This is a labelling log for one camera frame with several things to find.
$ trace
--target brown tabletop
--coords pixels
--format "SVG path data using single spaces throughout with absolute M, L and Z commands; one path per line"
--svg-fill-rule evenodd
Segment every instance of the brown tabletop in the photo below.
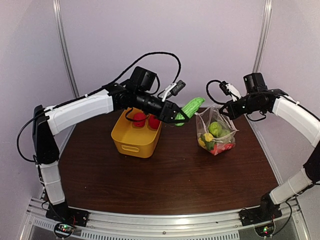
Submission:
M 256 206 L 277 181 L 247 120 L 236 147 L 213 156 L 200 148 L 195 118 L 164 124 L 147 159 L 118 153 L 111 131 L 121 112 L 79 123 L 62 154 L 61 181 L 72 207 L 123 214 L 193 214 Z

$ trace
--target white wall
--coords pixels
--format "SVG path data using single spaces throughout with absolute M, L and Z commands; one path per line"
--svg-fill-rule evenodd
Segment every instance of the white wall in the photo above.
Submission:
M 172 98 L 178 104 L 206 96 L 211 79 L 232 82 L 244 91 L 242 77 L 252 71 L 264 4 L 263 0 L 61 1 L 79 92 L 110 82 L 135 59 L 155 51 L 173 52 L 181 60 L 180 78 L 187 86 Z M 149 56 L 139 65 L 159 75 L 162 89 L 177 71 L 170 56 Z M 228 99 L 212 89 L 217 99 Z
M 0 1 L 0 239 L 17 239 L 30 198 L 41 186 L 33 163 L 17 152 L 20 128 L 34 107 L 73 97 L 63 63 L 52 0 Z M 57 138 L 59 146 L 68 131 Z M 31 127 L 20 139 L 31 158 Z
M 268 87 L 280 88 L 320 116 L 320 1 L 273 1 L 270 31 L 261 72 Z M 309 142 L 274 115 L 257 123 L 283 181 L 312 152 Z M 319 239 L 320 188 L 298 198 L 311 239 Z

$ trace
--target red apple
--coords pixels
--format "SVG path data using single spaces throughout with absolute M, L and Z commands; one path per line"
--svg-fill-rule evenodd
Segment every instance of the red apple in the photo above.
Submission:
M 161 123 L 161 121 L 159 119 L 157 119 L 155 115 L 151 115 L 149 117 L 150 128 L 157 130 L 160 126 L 160 123 Z
M 138 128 L 142 128 L 146 124 L 147 116 L 143 112 L 138 112 L 133 116 L 133 125 Z

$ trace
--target plastic bag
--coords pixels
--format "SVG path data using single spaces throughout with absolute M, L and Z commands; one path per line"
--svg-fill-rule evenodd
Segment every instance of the plastic bag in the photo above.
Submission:
M 219 107 L 213 105 L 201 113 L 195 113 L 196 134 L 200 147 L 213 155 L 218 155 L 236 146 L 235 134 L 238 131 L 234 123 L 219 113 Z

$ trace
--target green cucumber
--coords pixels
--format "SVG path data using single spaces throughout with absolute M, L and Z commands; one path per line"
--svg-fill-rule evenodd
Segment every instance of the green cucumber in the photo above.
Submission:
M 188 118 L 191 118 L 200 108 L 200 106 L 204 103 L 205 99 L 203 97 L 195 97 L 190 102 L 187 103 L 181 110 L 185 113 L 185 115 L 188 116 Z M 184 116 L 182 116 L 181 113 L 178 113 L 175 117 L 176 120 L 183 120 L 185 119 Z M 176 126 L 182 126 L 184 123 L 176 123 Z

